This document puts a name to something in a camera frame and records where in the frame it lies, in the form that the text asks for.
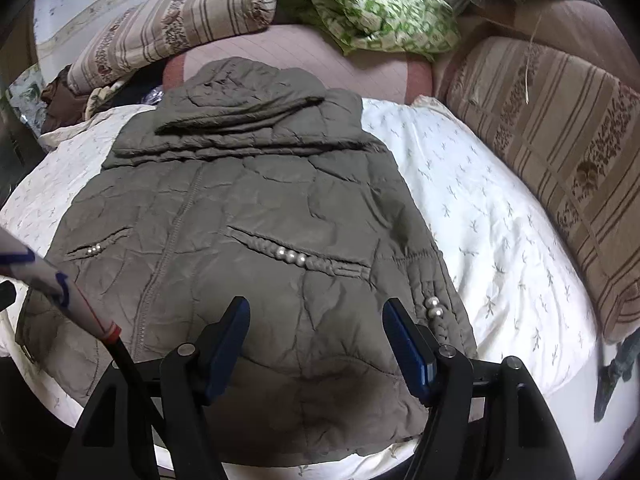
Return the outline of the brown cloth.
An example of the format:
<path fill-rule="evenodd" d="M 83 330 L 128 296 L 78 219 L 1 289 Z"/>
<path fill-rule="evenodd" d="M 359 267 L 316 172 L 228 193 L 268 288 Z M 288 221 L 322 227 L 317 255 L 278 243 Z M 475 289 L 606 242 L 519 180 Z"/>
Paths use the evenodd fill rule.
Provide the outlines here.
<path fill-rule="evenodd" d="M 73 126 L 84 120 L 89 96 L 73 92 L 67 81 L 69 71 L 70 66 L 65 66 L 41 92 L 41 101 L 46 104 L 41 133 Z"/>

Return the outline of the green white patterned blanket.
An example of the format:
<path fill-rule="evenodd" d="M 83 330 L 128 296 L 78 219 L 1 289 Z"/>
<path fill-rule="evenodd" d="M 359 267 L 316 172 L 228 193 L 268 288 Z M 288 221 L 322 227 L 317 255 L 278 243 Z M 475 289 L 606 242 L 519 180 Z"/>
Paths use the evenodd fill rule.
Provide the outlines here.
<path fill-rule="evenodd" d="M 283 0 L 299 21 L 326 32 L 344 54 L 412 53 L 432 60 L 461 36 L 444 0 Z"/>

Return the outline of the pink quilted mattress pad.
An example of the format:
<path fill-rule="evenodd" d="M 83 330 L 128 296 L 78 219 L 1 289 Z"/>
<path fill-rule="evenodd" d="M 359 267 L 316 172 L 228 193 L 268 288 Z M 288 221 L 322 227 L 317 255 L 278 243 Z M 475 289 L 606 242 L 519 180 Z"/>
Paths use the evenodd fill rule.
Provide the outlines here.
<path fill-rule="evenodd" d="M 205 64 L 239 56 L 277 68 L 301 68 L 328 88 L 364 98 L 411 104 L 433 94 L 431 63 L 421 55 L 357 50 L 346 55 L 324 32 L 307 25 L 273 25 L 263 32 L 201 44 L 172 58 L 166 90 L 181 86 Z"/>

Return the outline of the floral cream cloth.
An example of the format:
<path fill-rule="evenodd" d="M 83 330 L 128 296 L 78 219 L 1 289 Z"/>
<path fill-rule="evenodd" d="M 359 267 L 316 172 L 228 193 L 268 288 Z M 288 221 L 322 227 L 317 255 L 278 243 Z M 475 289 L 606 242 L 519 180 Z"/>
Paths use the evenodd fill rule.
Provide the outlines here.
<path fill-rule="evenodd" d="M 117 79 L 112 84 L 96 88 L 90 93 L 86 107 L 84 110 L 84 121 L 93 118 L 100 110 L 108 107 L 108 103 L 114 99 L 114 96 L 122 90 L 122 87 L 128 82 L 129 77 Z"/>

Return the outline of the olive puffer jacket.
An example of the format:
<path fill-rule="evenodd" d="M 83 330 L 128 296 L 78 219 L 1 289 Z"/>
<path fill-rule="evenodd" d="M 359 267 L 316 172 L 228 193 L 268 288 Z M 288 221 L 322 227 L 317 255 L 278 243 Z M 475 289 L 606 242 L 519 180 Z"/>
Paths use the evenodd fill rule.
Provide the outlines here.
<path fill-rule="evenodd" d="M 122 127 L 47 252 L 138 361 L 248 300 L 230 384 L 205 412 L 226 462 L 311 464 L 417 437 L 427 414 L 384 334 L 390 298 L 477 354 L 442 253 L 361 114 L 358 94 L 299 68 L 209 63 Z M 430 322 L 433 299 L 444 314 Z"/>

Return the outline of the striped beige side cushion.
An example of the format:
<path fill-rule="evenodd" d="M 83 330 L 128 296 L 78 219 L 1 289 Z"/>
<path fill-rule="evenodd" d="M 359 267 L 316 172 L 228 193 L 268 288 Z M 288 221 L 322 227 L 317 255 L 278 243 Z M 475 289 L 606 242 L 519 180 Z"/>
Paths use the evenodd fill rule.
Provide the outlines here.
<path fill-rule="evenodd" d="M 489 37 L 461 61 L 445 103 L 544 206 L 603 337 L 638 330 L 638 92 L 577 56 Z"/>

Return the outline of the white sleeve with blue marks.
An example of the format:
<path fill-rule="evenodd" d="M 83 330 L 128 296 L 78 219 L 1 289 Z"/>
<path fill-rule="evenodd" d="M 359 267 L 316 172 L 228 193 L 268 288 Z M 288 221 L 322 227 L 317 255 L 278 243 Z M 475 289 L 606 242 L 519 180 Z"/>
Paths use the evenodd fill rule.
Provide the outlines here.
<path fill-rule="evenodd" d="M 91 307 L 75 282 L 5 229 L 1 229 L 1 275 L 25 283 L 46 296 L 62 315 L 104 344 L 122 331 L 106 314 Z"/>

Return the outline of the white patterned bed sheet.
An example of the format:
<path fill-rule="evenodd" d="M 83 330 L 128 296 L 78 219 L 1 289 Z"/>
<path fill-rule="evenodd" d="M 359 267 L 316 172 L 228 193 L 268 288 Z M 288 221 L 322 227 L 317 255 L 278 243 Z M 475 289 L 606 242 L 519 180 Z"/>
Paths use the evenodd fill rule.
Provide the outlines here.
<path fill-rule="evenodd" d="M 94 177 L 140 104 L 44 136 L 48 154 L 18 185 L 1 223 L 44 254 L 73 198 Z M 392 151 L 469 313 L 478 353 L 518 356 L 542 394 L 584 367 L 597 339 L 587 291 L 544 208 L 441 102 L 367 99 L 363 128 Z"/>

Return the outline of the striped beige pillow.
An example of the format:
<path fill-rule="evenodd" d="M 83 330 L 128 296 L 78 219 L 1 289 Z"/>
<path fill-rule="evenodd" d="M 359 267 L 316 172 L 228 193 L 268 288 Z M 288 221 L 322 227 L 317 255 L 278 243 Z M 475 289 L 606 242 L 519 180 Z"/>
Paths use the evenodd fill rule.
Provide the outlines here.
<path fill-rule="evenodd" d="M 268 28 L 277 0 L 146 0 L 95 34 L 67 83 L 88 94 L 144 66 L 224 38 Z"/>

